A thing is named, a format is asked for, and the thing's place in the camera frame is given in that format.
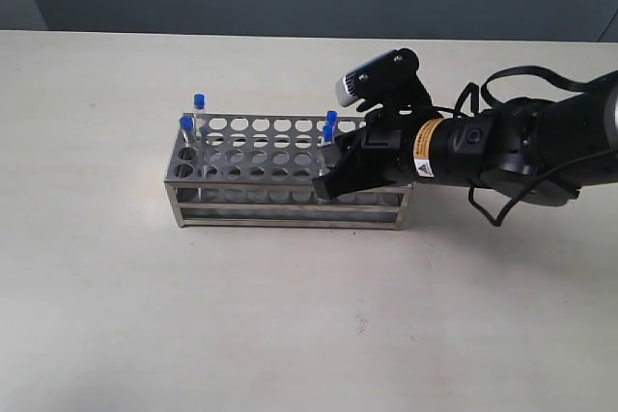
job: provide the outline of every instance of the blue cap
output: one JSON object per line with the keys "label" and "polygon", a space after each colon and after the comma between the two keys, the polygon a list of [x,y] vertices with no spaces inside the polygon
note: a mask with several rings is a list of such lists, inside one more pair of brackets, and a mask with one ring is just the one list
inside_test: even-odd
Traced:
{"label": "blue cap", "polygon": [[326,122],[328,123],[328,125],[335,125],[335,123],[337,122],[337,112],[329,111],[328,113],[326,113]]}
{"label": "blue cap", "polygon": [[327,124],[324,126],[323,129],[323,134],[324,134],[324,141],[325,142],[332,142],[332,132],[333,132],[333,126],[330,124]]}
{"label": "blue cap", "polygon": [[193,129],[193,120],[190,116],[183,116],[181,118],[181,129],[182,130],[191,130]]}
{"label": "blue cap", "polygon": [[193,96],[193,107],[196,110],[203,110],[206,105],[206,97],[204,94],[196,94]]}

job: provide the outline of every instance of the test tube rack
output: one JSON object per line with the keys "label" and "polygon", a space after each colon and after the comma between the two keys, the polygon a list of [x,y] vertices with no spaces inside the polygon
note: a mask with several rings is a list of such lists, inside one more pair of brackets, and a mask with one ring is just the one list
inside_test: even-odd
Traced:
{"label": "test tube rack", "polygon": [[[165,175],[184,226],[394,229],[404,225],[412,184],[317,198],[320,117],[207,114],[202,140],[179,130]],[[342,118],[335,136],[364,124]]]}

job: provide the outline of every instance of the white table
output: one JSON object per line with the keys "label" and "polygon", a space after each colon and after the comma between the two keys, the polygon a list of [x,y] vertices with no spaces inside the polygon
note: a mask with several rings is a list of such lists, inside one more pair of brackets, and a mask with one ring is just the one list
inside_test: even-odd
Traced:
{"label": "white table", "polygon": [[322,114],[399,46],[445,105],[509,66],[618,69],[618,44],[0,33],[0,410],[616,410],[618,186],[502,229],[428,186],[399,233],[176,226],[195,92]]}

